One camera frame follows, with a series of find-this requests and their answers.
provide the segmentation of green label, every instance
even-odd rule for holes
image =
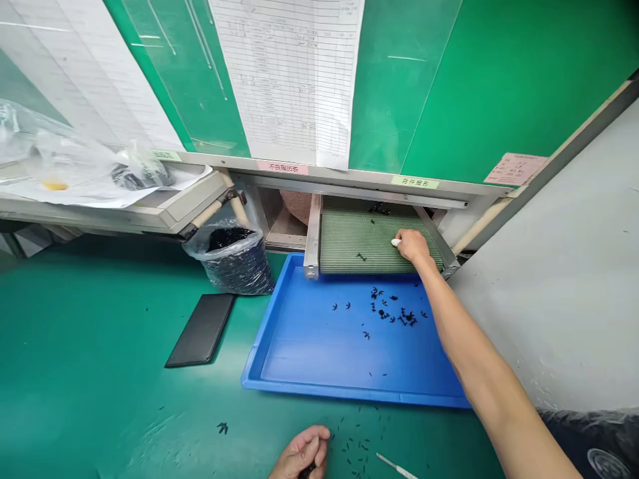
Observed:
[[[177,152],[172,152],[169,150],[151,150],[153,156],[155,156],[160,161],[174,161],[178,163],[182,163],[182,159]]]
[[[436,180],[428,180],[426,178],[415,178],[414,176],[397,176],[395,175],[391,184],[401,184],[404,186],[414,186],[415,188],[427,188],[428,190],[436,190],[439,182]]]

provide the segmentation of blue plastic tray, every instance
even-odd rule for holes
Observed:
[[[303,264],[301,253],[286,259],[242,373],[245,388],[470,408],[417,275],[307,281]],[[373,287],[383,291],[375,300]],[[402,307],[415,315],[412,327],[399,319],[390,323]],[[382,319],[380,309],[390,317]]]

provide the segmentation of paper sheet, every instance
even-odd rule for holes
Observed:
[[[63,205],[88,206],[90,208],[126,208],[150,195],[156,190],[182,191],[205,177],[213,168],[203,166],[199,174],[185,172],[171,164],[164,164],[166,171],[173,176],[175,183],[171,187],[147,188],[139,191],[128,191],[116,186],[111,176],[97,178],[63,191],[50,191],[42,183],[26,176],[16,169],[16,176],[3,171],[0,178],[0,193],[9,193],[30,200]]]
[[[506,153],[484,182],[522,186],[546,160],[546,156]]]
[[[209,0],[254,158],[348,169],[364,0]]]
[[[102,0],[0,1],[0,47],[79,132],[184,151]]]

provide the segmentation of human hand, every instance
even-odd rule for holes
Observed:
[[[415,230],[399,230],[395,238],[401,243],[397,245],[397,249],[401,255],[408,259],[416,268],[421,265],[435,264],[431,258],[431,252],[426,244],[426,239],[422,234]]]
[[[315,461],[316,468],[309,479],[322,479],[326,473],[326,455],[331,432],[326,426],[311,426],[303,430],[286,446],[273,466],[268,479],[298,479],[300,472]]]

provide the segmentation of label with chinese text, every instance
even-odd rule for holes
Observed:
[[[169,150],[151,150],[153,156],[155,156],[160,161],[173,161],[182,163],[182,159],[177,152],[172,152]]]
[[[506,153],[484,183],[522,186],[548,160],[546,156]]]
[[[436,180],[429,180],[427,178],[416,178],[414,176],[394,176],[391,180],[391,184],[415,186],[416,188],[427,188],[429,190],[436,190],[439,186],[439,182]]]
[[[308,165],[297,163],[258,161],[258,169],[262,171],[308,175]]]

